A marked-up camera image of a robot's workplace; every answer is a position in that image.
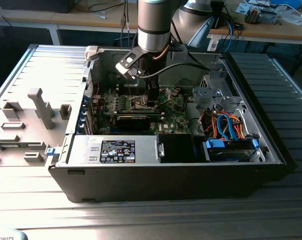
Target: aluminum workbench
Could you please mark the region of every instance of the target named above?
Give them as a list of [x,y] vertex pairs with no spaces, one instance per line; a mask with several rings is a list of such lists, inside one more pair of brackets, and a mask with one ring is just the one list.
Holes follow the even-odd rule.
[[[0,105],[18,99],[28,108],[27,85],[42,88],[55,113],[62,103],[72,106],[85,49],[31,45],[0,89]],[[34,135],[33,141],[46,138]],[[59,138],[45,141],[53,146]],[[68,201],[43,158],[0,164],[0,225],[24,231],[29,240],[302,239],[302,151],[294,173],[248,198],[122,203]]]

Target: electronic equipment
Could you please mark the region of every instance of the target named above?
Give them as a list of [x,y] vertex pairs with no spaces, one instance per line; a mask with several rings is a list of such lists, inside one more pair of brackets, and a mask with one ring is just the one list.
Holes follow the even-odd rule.
[[245,197],[295,169],[302,91],[266,55],[189,53],[211,7],[175,12],[199,20],[181,41],[174,9],[139,2],[131,50],[30,46],[0,90],[0,165],[46,162],[75,203]]
[[97,81],[98,93],[72,108],[78,116],[70,117],[63,145],[48,154],[59,156],[49,172],[72,202],[243,197],[295,168],[244,77],[246,67],[256,66],[243,61],[259,59],[271,68],[265,55],[195,54],[213,70],[164,72],[159,97],[148,106],[144,82],[122,78],[104,62],[120,53],[126,54],[87,48],[82,84]]
[[51,11],[66,14],[74,7],[74,0],[0,0],[0,7],[8,10]]
[[244,20],[247,24],[257,24],[260,14],[261,10],[258,7],[250,6],[249,10],[244,16]]
[[212,9],[212,16],[214,17],[212,28],[218,29],[225,24],[225,17],[222,16],[222,10],[225,6],[225,2],[223,0],[212,0],[210,6]]

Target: power supply label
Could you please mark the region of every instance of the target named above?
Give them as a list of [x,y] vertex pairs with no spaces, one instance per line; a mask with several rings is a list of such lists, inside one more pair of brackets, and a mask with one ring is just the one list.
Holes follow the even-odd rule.
[[102,141],[100,162],[102,164],[134,164],[136,141]]

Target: orange wire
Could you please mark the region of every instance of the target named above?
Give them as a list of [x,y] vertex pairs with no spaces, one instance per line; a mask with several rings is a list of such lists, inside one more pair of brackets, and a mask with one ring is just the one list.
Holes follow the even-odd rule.
[[234,128],[235,128],[235,130],[236,130],[237,136],[238,136],[238,137],[239,137],[239,139],[240,139],[240,138],[241,138],[241,135],[240,135],[240,133],[239,133],[239,129],[238,129],[238,127],[237,127],[237,126],[235,126]]
[[242,131],[242,124],[240,124],[240,133],[241,133],[241,135],[242,135],[242,138],[246,138],[245,136],[244,136],[244,134],[243,134],[243,131]]
[[[229,114],[229,113],[227,113],[227,112],[225,112],[225,111],[219,111],[218,113],[222,113],[222,114],[228,115],[229,118],[235,119],[235,120],[237,120],[237,121],[240,122],[240,120],[239,120],[238,118],[236,118],[236,116],[231,115],[231,114]],[[243,139],[245,139],[246,137],[245,137],[245,135],[243,134],[242,124],[240,124],[240,130],[239,130],[239,132],[241,133],[241,137],[242,137]]]

